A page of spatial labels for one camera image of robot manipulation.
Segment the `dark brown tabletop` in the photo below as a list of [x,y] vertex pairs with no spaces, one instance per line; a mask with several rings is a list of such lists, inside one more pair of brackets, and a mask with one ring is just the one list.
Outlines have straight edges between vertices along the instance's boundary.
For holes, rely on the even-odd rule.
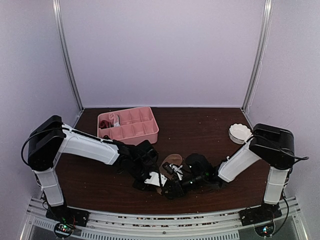
[[[97,117],[115,108],[85,109],[76,128],[97,134]],[[213,165],[231,156],[240,146],[228,136],[234,123],[248,123],[238,108],[152,108],[159,126],[158,163],[170,154],[186,158],[206,156]],[[186,196],[168,200],[156,192],[132,187],[134,179],[117,168],[92,159],[63,154],[56,167],[60,186],[69,206],[127,214],[185,214],[222,211],[261,204],[269,165],[260,160],[242,172],[226,188],[203,186]]]

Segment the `vertical metal post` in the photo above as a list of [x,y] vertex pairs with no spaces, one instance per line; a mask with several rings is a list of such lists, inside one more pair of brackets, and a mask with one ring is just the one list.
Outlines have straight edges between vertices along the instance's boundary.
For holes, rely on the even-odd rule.
[[258,48],[256,51],[256,56],[253,64],[253,69],[250,77],[249,86],[245,95],[245,99],[242,105],[242,110],[244,114],[248,111],[249,102],[251,100],[252,94],[254,93],[254,88],[258,79],[259,66],[262,60],[262,56],[265,50],[266,41],[268,37],[268,31],[270,26],[271,12],[272,12],[273,0],[265,0],[264,13],[262,18],[260,38],[258,42]]
[[53,3],[53,12],[54,12],[54,17],[55,17],[55,21],[56,21],[56,26],[58,28],[58,33],[59,33],[59,37],[60,37],[60,43],[61,43],[61,48],[62,48],[62,53],[63,53],[63,60],[64,60],[64,64],[65,64],[65,69],[66,69],[66,72],[67,72],[67,75],[69,78],[69,82],[71,85],[71,89],[72,89],[73,95],[75,97],[79,111],[82,111],[84,109],[84,107],[83,107],[81,99],[80,99],[80,95],[79,95],[79,91],[77,88],[74,72],[72,70],[72,66],[71,66],[71,62],[70,62],[70,57],[69,57],[69,53],[68,53],[67,42],[66,42],[65,32],[64,32],[64,25],[63,25],[62,16],[61,16],[61,10],[60,10],[60,0],[52,0],[52,3]]

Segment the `metal frame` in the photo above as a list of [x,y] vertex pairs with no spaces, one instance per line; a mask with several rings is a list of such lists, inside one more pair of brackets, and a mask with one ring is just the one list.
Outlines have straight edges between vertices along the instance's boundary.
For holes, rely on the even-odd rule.
[[242,110],[244,111],[244,115],[246,115],[249,102],[251,100],[251,97],[254,93],[254,89],[258,80],[258,75],[259,75],[259,70],[260,70],[260,64],[261,60],[263,57],[263,53],[266,48],[266,41],[268,38],[268,32],[269,32],[269,27],[270,27],[270,22],[271,22],[271,12],[272,12],[272,7],[273,7],[273,0],[265,0],[264,4],[264,13],[263,13],[263,18],[262,18],[262,25],[261,25],[261,32],[260,32],[260,37],[259,37],[259,42],[258,42],[258,48],[256,51],[255,55],[255,60],[253,64],[253,69],[250,77],[250,82],[249,86],[244,98],[244,102],[242,105]]
[[[295,219],[295,228],[300,240],[308,240],[300,208],[295,197],[288,200],[289,216]],[[25,224],[20,240],[28,240],[33,226],[51,231],[57,223],[46,218],[43,200],[32,198],[26,211]],[[282,217],[287,213],[287,206],[280,202]],[[211,240],[239,239],[239,230],[252,228],[253,225],[242,226],[239,209],[193,213],[193,214],[125,214],[89,210],[90,215],[86,227],[78,227],[73,234],[79,239],[109,240]]]
[[71,90],[73,92],[74,98],[76,100],[76,104],[79,108],[79,111],[82,111],[84,109],[79,91],[77,88],[74,72],[72,70],[71,62],[70,62],[70,56],[68,53],[68,48],[67,48],[67,41],[65,37],[65,31],[64,31],[64,25],[62,21],[62,15],[61,15],[61,9],[60,9],[60,0],[52,0],[53,3],[53,12],[54,12],[54,17],[56,21],[56,26],[58,29],[59,37],[60,37],[60,43],[61,43],[61,48],[62,48],[62,55],[63,55],[63,60],[65,64],[65,69],[68,75],[68,79],[71,85]]

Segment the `wooden table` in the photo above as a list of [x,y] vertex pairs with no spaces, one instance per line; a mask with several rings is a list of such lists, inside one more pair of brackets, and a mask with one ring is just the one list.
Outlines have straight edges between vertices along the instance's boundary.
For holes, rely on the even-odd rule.
[[[76,128],[97,134],[97,117],[118,109],[85,109]],[[159,126],[160,164],[170,154],[199,153],[213,165],[231,156],[240,146],[228,136],[234,123],[248,125],[237,108],[152,108]],[[80,156],[63,154],[56,168],[69,206],[128,214],[185,214],[214,212],[261,204],[269,165],[260,160],[220,190],[201,187],[182,198],[168,200],[155,192],[132,187],[134,179],[117,168]]]

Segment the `white bowl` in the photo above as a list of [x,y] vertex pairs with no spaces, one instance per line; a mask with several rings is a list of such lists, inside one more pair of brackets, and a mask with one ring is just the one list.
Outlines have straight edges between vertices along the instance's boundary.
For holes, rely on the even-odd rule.
[[236,144],[244,144],[251,135],[251,130],[241,123],[235,123],[229,128],[229,137]]

